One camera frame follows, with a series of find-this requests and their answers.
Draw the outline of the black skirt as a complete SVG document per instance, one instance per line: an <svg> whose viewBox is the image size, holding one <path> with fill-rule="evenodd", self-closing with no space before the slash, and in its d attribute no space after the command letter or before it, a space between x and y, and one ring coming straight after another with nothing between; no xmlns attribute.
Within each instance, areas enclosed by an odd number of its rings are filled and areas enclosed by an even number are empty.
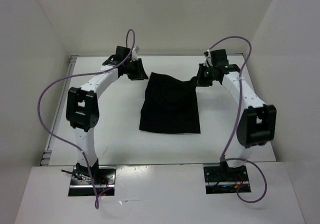
<svg viewBox="0 0 320 224"><path fill-rule="evenodd" d="M139 130L156 134L200 134L196 87L151 73L140 111Z"/></svg>

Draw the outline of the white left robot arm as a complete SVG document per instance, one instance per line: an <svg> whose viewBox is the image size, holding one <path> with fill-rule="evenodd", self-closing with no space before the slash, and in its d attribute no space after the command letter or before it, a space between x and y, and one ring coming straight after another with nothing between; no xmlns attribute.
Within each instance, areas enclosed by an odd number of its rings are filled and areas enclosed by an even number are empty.
<svg viewBox="0 0 320 224"><path fill-rule="evenodd" d="M71 87L67 94L66 119L73 128L77 151L77 163L73 175L88 184L99 180L99 159L95 151L94 130L100 118L98 99L121 76L131 81L147 80L139 48L117 46L115 54L105 60L89 81L80 87Z"/></svg>

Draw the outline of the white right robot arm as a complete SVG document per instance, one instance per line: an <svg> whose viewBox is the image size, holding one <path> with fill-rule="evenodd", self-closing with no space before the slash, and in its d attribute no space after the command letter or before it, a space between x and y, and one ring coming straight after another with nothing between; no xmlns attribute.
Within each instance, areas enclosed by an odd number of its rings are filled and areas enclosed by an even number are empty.
<svg viewBox="0 0 320 224"><path fill-rule="evenodd" d="M229 63L226 50L207 50L199 64L197 86L210 87L219 82L238 105L235 126L220 157L219 175L229 181L249 158L249 149L274 139L277 109L261 100L242 76L237 64Z"/></svg>

